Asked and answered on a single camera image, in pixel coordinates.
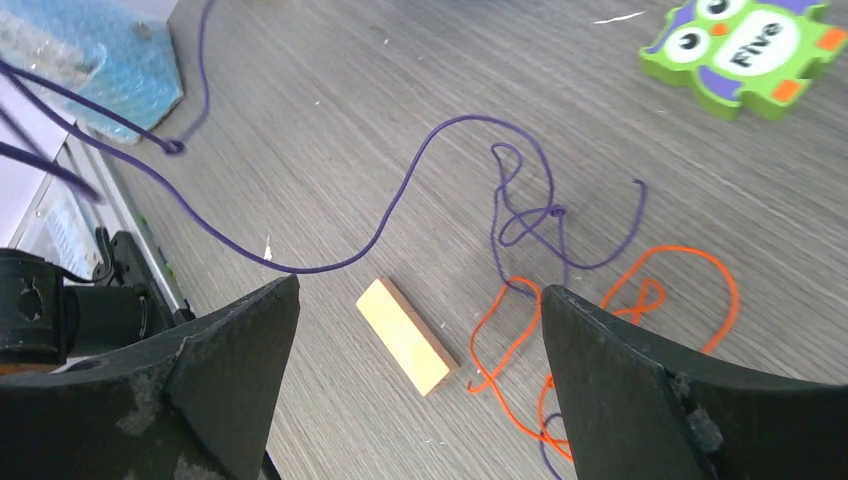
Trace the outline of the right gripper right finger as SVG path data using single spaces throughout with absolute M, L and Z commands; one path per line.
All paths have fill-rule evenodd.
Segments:
M 543 339 L 581 479 L 843 479 L 847 389 L 719 360 L 552 285 Z

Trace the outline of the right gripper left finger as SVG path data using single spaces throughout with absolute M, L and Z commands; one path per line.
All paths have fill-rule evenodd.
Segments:
M 1 380 L 5 479 L 255 479 L 300 311 L 295 276 L 60 373 Z

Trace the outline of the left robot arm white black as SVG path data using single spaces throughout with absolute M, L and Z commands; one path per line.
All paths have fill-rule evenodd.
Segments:
M 37 255 L 1 251 L 1 372 L 51 372 L 194 319 L 168 304 L 132 235 L 95 230 L 102 259 L 91 278 Z

